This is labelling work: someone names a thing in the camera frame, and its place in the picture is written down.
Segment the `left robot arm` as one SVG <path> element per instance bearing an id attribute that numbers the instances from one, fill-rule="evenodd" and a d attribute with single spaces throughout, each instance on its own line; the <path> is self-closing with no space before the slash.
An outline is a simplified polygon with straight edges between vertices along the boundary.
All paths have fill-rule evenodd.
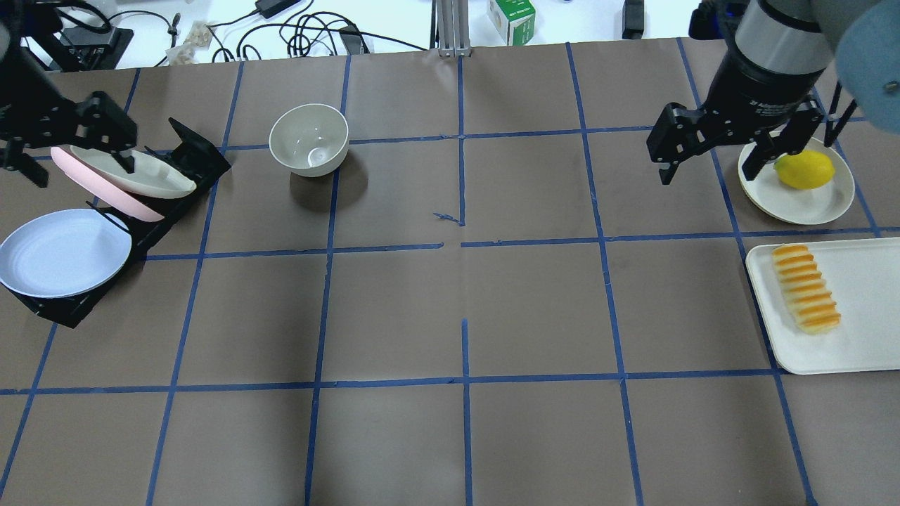
<path id="1" fill-rule="evenodd" d="M 27 1 L 2 2 L 2 169 L 46 187 L 47 170 L 26 151 L 72 145 L 107 153 L 126 173 L 134 173 L 138 126 L 113 97 L 94 91 L 76 103 L 25 54 L 20 39 L 30 7 Z"/>

